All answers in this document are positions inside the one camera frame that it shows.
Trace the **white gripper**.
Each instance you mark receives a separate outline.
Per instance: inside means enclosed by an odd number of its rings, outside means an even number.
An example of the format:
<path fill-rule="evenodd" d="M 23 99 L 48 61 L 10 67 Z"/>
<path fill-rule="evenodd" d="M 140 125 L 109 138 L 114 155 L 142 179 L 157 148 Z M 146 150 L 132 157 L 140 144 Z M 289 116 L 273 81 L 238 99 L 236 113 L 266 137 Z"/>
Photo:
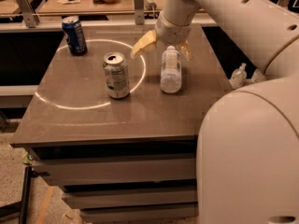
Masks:
<path fill-rule="evenodd" d="M 183 17 L 184 24 L 174 24 L 164 15 L 164 11 L 160 12 L 156 21 L 154 30 L 146 32 L 132 47 L 131 57 L 139 56 L 145 50 L 156 45 L 157 38 L 167 46 L 175 46 L 179 52 L 189 61 L 192 57 L 188 41 L 185 41 L 192 28 L 192 15 Z"/>

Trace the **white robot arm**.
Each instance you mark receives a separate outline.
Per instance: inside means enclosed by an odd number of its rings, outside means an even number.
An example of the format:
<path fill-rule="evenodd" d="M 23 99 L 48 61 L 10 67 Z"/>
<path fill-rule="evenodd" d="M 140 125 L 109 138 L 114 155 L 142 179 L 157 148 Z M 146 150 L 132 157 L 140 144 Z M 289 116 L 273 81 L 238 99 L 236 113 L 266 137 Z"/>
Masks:
<path fill-rule="evenodd" d="M 199 8 L 267 77 L 227 93 L 203 119 L 199 224 L 298 224 L 298 17 L 269 0 L 165 0 L 158 39 L 184 41 Z"/>

